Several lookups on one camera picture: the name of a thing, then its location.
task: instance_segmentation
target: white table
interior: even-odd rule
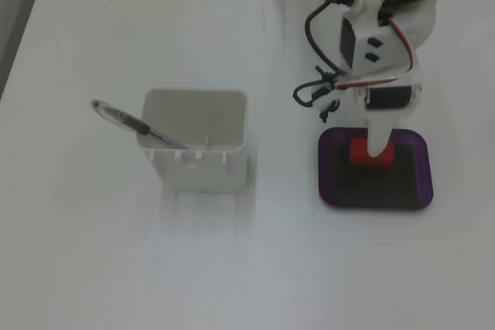
[[[435,200],[412,214],[319,199],[328,126],[291,98],[322,64],[302,31],[317,3],[36,1],[0,101],[0,328],[493,327],[493,0],[441,0],[419,50],[405,126],[428,142]],[[139,114],[153,87],[247,92],[243,194],[162,189],[89,105]]]

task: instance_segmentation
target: pen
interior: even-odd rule
[[[178,141],[160,133],[154,128],[151,128],[149,125],[143,123],[138,118],[126,114],[124,111],[120,111],[106,102],[103,102],[101,100],[92,100],[91,106],[103,119],[106,119],[121,128],[128,129],[129,131],[133,131],[146,137],[150,137],[154,141],[159,142],[167,148],[177,150],[189,149]]]

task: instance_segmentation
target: red wire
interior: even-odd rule
[[[390,25],[392,29],[394,29],[395,33],[397,36],[401,39],[401,41],[404,43],[404,46],[408,50],[409,53],[409,60],[411,61],[411,66],[409,67],[409,70],[405,72],[408,73],[409,71],[412,70],[412,68],[415,65],[415,59],[414,59],[414,54],[412,52],[411,45],[409,44],[407,36],[402,32],[401,28],[399,25],[393,20],[393,19],[388,19],[384,22],[382,22],[382,25]],[[357,81],[355,83],[342,83],[342,84],[335,84],[335,89],[338,90],[345,90],[349,88],[354,88],[354,87],[369,87],[370,85],[378,85],[378,84],[385,84],[385,83],[391,83],[393,81],[396,81],[400,79],[400,77],[394,77],[391,79],[384,79],[384,80],[368,80],[368,81]]]

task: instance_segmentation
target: white plastic container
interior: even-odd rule
[[[142,119],[190,150],[171,150],[138,134],[161,180],[174,191],[239,192],[246,185],[248,100],[229,90],[151,90]]]

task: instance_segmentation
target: white robot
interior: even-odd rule
[[[339,96],[353,89],[355,111],[368,126],[368,152],[378,156],[387,146],[397,120],[407,117],[420,101],[422,70],[415,50],[430,35],[438,0],[326,0],[306,22],[313,49],[333,70],[322,80],[303,84],[294,98],[315,107],[325,121],[340,105]],[[349,6],[343,13],[340,52],[345,63],[337,66],[311,35],[311,21],[332,2]],[[312,100],[303,102],[301,89],[312,87]]]

